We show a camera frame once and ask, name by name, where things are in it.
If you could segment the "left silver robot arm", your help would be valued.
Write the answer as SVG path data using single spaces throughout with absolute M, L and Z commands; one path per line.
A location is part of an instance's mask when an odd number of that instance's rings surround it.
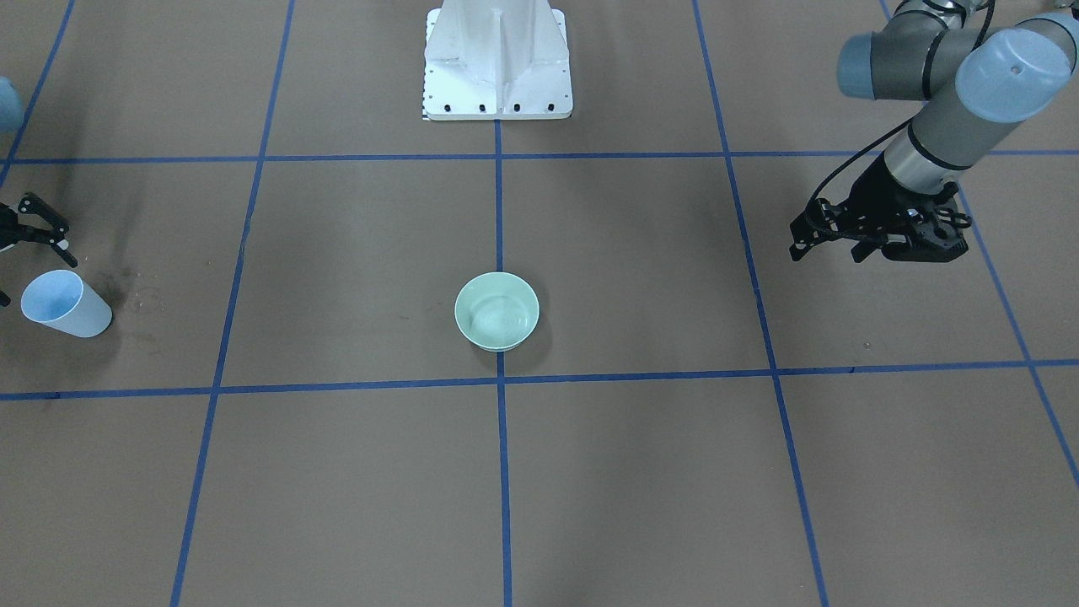
M 790 224 L 789 254 L 848 239 L 855 262 L 945 264 L 968 252 L 972 220 L 956 201 L 973 168 L 1076 75 L 1076 10 L 1006 28 L 969 27 L 983 1 L 903 1 L 876 32 L 845 42 L 839 92 L 852 99 L 914 100 L 916 115 L 883 136 L 883 152 L 837 203 L 814 190 Z

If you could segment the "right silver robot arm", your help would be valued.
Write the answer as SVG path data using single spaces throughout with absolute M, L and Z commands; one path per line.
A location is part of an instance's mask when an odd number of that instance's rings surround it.
M 14 84 L 1 78 L 1 132 L 15 133 L 22 126 L 24 104 Z M 49 229 L 23 224 L 21 213 L 35 215 L 49 224 Z M 15 207 L 1 204 L 1 250 L 3 252 L 21 242 L 46 244 L 55 254 L 62 257 L 71 268 L 78 266 L 77 259 L 68 252 L 70 224 L 62 213 L 54 210 L 46 201 L 32 192 L 24 193 Z

